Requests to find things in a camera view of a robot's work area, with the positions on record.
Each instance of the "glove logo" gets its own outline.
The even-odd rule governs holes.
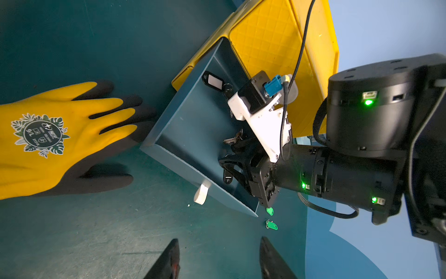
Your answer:
[[[63,140],[70,138],[65,135],[68,128],[64,128],[62,117],[49,118],[46,114],[31,115],[22,114],[22,118],[11,122],[15,129],[15,135],[20,139],[16,145],[25,145],[24,152],[38,150],[39,155],[48,158],[51,152],[55,155],[62,155],[64,150]]]

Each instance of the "blue connector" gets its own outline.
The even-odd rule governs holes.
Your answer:
[[[280,90],[282,90],[282,84],[280,82],[280,75],[276,75],[270,82],[265,84],[265,91],[269,95],[269,97],[272,97],[277,94]]]

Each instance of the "black key tag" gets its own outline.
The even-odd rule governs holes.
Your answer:
[[[222,78],[210,73],[209,71],[205,71],[201,78],[205,85],[219,92],[223,92],[224,81]]]

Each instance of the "yellow plastic crate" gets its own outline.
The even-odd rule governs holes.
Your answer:
[[[200,58],[227,37],[248,77],[292,74],[311,0],[247,0],[209,37],[172,85],[179,90]],[[293,136],[312,135],[313,119],[327,96],[328,78],[338,71],[339,49],[328,0],[316,0],[305,51],[296,76],[299,96],[288,106]],[[321,133],[325,132],[325,123]]]

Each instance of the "green key tag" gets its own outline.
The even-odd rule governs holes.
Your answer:
[[[276,224],[274,224],[272,221],[270,221],[268,219],[268,221],[266,221],[266,228],[267,229],[274,229],[274,230],[278,230],[279,228],[277,227]]]
[[[274,209],[272,207],[267,208],[266,212],[268,212],[268,214],[272,216],[274,214]]]

